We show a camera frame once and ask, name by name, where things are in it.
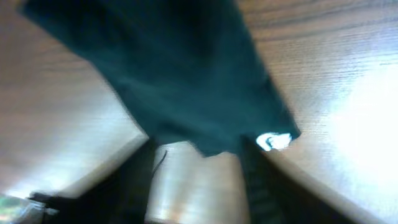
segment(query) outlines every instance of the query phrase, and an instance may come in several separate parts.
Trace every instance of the wooden surface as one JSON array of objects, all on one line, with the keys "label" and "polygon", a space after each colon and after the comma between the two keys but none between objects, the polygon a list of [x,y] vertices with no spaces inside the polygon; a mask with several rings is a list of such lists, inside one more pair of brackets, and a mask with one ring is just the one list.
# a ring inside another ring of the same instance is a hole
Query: wooden surface
[{"label": "wooden surface", "polygon": [[[239,6],[303,131],[271,157],[326,186],[286,166],[357,220],[377,222],[353,205],[398,223],[398,2]],[[90,65],[17,15],[11,0],[0,1],[0,49],[0,191],[63,190],[142,136]]]}]

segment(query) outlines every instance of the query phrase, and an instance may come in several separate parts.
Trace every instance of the brown wood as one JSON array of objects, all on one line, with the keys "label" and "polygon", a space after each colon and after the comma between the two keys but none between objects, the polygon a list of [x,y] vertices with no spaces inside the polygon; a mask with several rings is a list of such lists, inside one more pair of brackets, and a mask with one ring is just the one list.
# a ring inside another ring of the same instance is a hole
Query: brown wood
[{"label": "brown wood", "polygon": [[[97,72],[12,2],[0,1],[0,191],[56,192],[142,134]],[[397,223],[398,2],[238,4],[303,131],[283,156],[270,157],[352,217],[376,222],[354,204]]]}]

